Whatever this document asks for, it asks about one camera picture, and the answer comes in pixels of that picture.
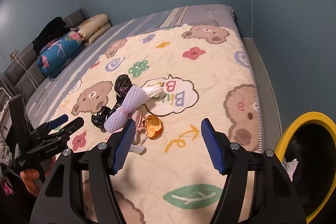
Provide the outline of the person's left hand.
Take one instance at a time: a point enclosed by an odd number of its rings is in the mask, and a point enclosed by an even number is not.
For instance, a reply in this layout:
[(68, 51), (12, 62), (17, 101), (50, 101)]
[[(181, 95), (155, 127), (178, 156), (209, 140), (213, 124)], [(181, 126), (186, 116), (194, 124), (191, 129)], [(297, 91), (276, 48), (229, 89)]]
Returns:
[[(54, 163), (56, 162), (56, 156), (50, 158), (50, 164), (47, 170), (45, 170), (45, 177), (49, 175)], [(26, 169), (20, 173), (21, 179), (25, 184), (27, 190), (35, 197), (38, 196), (40, 189), (35, 184), (35, 180), (39, 180), (39, 172), (36, 169)]]

